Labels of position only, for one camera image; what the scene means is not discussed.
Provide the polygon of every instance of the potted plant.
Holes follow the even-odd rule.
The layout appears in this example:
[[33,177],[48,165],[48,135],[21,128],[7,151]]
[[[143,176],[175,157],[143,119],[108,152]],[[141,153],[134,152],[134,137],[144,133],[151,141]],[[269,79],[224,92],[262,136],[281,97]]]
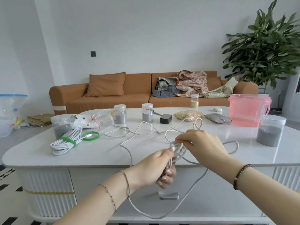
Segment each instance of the potted plant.
[[228,47],[223,54],[231,52],[223,69],[233,67],[232,74],[225,78],[242,75],[243,81],[263,86],[264,94],[268,84],[274,89],[276,79],[287,79],[282,74],[297,74],[294,69],[300,66],[300,32],[295,30],[299,25],[294,24],[299,20],[294,20],[294,13],[287,21],[283,15],[274,22],[276,2],[271,3],[267,14],[257,11],[254,24],[248,26],[252,33],[226,34],[230,42],[222,46]]

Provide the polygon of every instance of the forearm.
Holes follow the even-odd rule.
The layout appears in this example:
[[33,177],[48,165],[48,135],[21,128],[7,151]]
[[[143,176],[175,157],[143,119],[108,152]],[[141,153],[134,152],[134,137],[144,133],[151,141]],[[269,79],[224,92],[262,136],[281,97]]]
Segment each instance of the forearm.
[[99,185],[88,197],[56,222],[55,225],[106,224],[115,212],[114,204],[107,190],[110,191],[116,208],[118,208],[128,197],[128,188],[124,174],[117,173],[107,179],[103,185]]
[[[215,171],[233,184],[235,175],[245,164],[230,158],[220,162]],[[245,169],[237,188],[277,225],[294,225],[300,221],[300,194],[281,185],[254,168]]]

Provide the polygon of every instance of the white table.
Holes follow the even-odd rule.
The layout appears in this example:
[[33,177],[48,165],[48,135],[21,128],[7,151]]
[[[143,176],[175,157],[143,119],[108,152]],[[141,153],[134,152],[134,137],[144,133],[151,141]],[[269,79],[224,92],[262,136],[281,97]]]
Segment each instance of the white table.
[[[189,108],[155,108],[160,114],[174,114]],[[228,107],[222,107],[222,114],[228,116]],[[212,107],[199,107],[203,113],[214,113]],[[84,113],[94,114],[99,110]],[[142,112],[139,108],[127,109],[126,124],[135,131],[141,122]],[[154,116],[155,128],[174,126],[180,120],[173,116],[168,125],[159,123],[159,116]],[[7,167],[16,168],[23,189],[29,193],[29,213],[40,221],[55,221],[84,199],[95,187],[117,171],[128,167],[130,157],[119,144],[129,139],[126,137],[110,138],[104,132],[113,130],[109,127],[100,133],[95,141],[83,141],[61,156],[55,156],[49,144],[55,141],[54,132],[49,129],[25,142],[11,148],[3,156]],[[192,128],[191,122],[184,122],[178,130]],[[294,191],[300,190],[300,132],[285,127],[279,147],[268,147],[255,141],[257,128],[222,125],[203,118],[203,130],[218,135],[222,142],[237,140],[239,150],[233,157],[245,163],[251,163],[255,169],[272,177]],[[145,124],[139,133],[147,133],[152,128]],[[125,130],[117,130],[111,135],[120,135]],[[170,140],[175,139],[176,132],[168,132]],[[132,153],[136,164],[150,153],[167,148],[169,143],[164,134],[156,132],[135,136],[124,144]],[[227,151],[233,151],[235,144],[227,144]],[[195,158],[187,152],[185,157],[191,161]],[[196,167],[184,160],[176,163],[178,174],[174,184],[165,190],[178,192],[179,200],[184,196],[194,181],[200,177],[204,167]],[[133,203],[151,215],[165,214],[174,208],[178,201],[160,200],[157,185],[149,186],[131,196]],[[235,191],[222,178],[211,171],[195,186],[176,212],[159,222],[136,212],[125,201],[111,217],[112,223],[268,223],[269,218],[242,193]]]

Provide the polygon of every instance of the bracelet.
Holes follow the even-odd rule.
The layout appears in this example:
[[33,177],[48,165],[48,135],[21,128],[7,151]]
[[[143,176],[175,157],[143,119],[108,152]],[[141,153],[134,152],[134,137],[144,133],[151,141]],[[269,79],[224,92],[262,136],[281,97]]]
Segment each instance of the bracelet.
[[234,188],[235,190],[238,190],[238,188],[236,187],[236,185],[237,185],[239,176],[240,176],[241,173],[242,173],[246,168],[248,168],[248,167],[252,167],[251,164],[247,164],[247,165],[243,166],[242,169],[240,169],[240,171],[236,174],[235,179],[234,179],[234,182],[233,182],[233,188]]
[[122,173],[122,174],[124,174],[124,176],[125,176],[125,179],[126,179],[126,182],[127,182],[127,187],[128,187],[128,197],[127,197],[127,199],[129,198],[129,196],[130,196],[130,188],[129,188],[129,182],[128,182],[128,179],[127,179],[127,176],[126,176],[126,174],[124,173],[124,171],[119,171],[120,173]]
[[107,190],[108,194],[110,195],[110,198],[112,199],[112,203],[114,205],[114,208],[115,208],[115,212],[117,211],[117,207],[115,205],[115,200],[113,199],[113,196],[110,194],[110,191],[103,185],[103,184],[100,184],[104,187],[105,190]]

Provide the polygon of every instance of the orange sofa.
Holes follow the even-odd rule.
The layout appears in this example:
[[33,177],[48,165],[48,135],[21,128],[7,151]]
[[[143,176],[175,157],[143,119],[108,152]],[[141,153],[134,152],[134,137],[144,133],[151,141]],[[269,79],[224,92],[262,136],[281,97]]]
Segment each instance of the orange sofa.
[[[217,77],[217,71],[205,71],[207,81]],[[62,85],[50,88],[49,95],[55,115],[79,114],[92,109],[114,108],[116,104],[126,104],[127,108],[139,108],[143,103],[153,103],[154,107],[189,107],[190,98],[153,97],[157,77],[177,76],[177,72],[137,73],[126,74],[123,85],[124,96],[83,97],[88,84]],[[234,94],[257,94],[258,86],[255,83],[239,82],[233,90]],[[229,106],[228,98],[199,98],[199,106]]]

